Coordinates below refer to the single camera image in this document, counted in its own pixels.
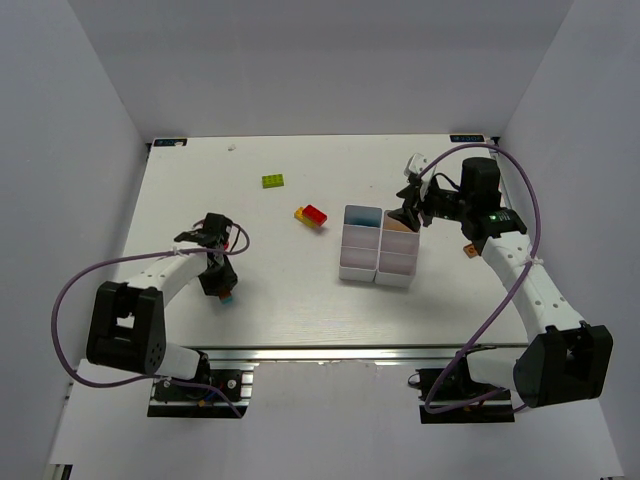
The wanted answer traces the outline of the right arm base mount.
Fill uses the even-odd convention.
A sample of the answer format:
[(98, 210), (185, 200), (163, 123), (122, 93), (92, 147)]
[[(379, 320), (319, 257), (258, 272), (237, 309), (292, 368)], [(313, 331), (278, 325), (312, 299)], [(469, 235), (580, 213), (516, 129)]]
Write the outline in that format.
[[(475, 401), (455, 410), (430, 414), (425, 410), (426, 399), (442, 368), (417, 369), (407, 379), (407, 385), (418, 392), (420, 422), (423, 425), (471, 425), (514, 423), (514, 406), (509, 391), (491, 399)], [(488, 384), (473, 382), (467, 373), (450, 374), (434, 395), (432, 408), (448, 407), (494, 390)]]

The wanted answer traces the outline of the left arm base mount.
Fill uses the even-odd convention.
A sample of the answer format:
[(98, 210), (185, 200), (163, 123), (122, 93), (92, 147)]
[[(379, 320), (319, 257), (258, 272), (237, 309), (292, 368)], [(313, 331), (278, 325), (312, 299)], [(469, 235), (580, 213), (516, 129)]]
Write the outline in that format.
[(249, 406), (256, 364), (210, 363), (210, 387), (179, 386), (169, 380), (153, 383), (147, 408), (150, 418), (240, 419)]

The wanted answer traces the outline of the brown lego brick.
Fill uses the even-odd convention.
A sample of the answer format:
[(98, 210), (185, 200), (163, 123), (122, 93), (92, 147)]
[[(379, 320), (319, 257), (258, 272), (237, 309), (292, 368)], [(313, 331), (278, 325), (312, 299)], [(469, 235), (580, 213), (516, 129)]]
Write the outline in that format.
[(218, 298), (222, 304), (229, 304), (233, 301), (233, 295), (229, 289), (221, 289), (218, 293)]
[(478, 255), (475, 247), (473, 244), (468, 244), (463, 248), (465, 254), (467, 255), (468, 258), (474, 258)]

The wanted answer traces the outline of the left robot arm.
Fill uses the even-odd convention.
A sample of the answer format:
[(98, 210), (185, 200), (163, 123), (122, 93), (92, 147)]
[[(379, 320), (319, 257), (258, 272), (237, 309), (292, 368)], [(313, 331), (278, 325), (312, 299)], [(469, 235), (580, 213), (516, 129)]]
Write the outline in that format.
[(207, 383), (205, 355), (166, 340), (165, 309), (192, 280), (206, 296), (232, 300), (238, 277), (225, 253), (234, 227), (209, 213), (194, 229), (174, 239), (176, 252), (163, 256), (124, 282), (97, 290), (86, 356), (89, 362), (146, 376)]

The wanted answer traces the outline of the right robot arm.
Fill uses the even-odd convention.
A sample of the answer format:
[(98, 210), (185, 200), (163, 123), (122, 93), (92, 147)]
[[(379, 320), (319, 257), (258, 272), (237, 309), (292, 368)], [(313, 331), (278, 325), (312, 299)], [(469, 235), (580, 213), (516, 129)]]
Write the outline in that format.
[(495, 349), (479, 346), (474, 334), (435, 383), (487, 385), (494, 394), (509, 390), (530, 408), (599, 397), (613, 337), (605, 326), (588, 324), (554, 284), (537, 257), (539, 239), (529, 237), (520, 216), (502, 204), (497, 162), (465, 159), (451, 189), (439, 185), (420, 154), (410, 158), (405, 175), (408, 184), (398, 194), (403, 204), (391, 218), (412, 231), (435, 218), (458, 222), (507, 292), (497, 309), (513, 305), (528, 339), (524, 348)]

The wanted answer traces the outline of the red lego brick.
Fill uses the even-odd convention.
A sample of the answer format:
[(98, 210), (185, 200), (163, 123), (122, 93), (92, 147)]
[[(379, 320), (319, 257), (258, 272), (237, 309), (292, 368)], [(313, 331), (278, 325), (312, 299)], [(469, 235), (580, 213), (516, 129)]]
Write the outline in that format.
[(327, 221), (327, 215), (311, 204), (304, 207), (303, 214), (314, 223), (318, 224), (319, 227), (323, 226)]

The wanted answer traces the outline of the yellow lego brick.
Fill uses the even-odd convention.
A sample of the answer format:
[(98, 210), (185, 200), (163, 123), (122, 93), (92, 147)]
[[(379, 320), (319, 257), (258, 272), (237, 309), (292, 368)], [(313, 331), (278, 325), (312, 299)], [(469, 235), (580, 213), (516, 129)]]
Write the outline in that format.
[(307, 218), (304, 214), (303, 214), (303, 207), (299, 207), (295, 212), (294, 212), (294, 218), (296, 220), (298, 220), (300, 223), (302, 223), (303, 225), (305, 225), (308, 228), (311, 229), (317, 229), (319, 228), (319, 225), (314, 223), (311, 219)]

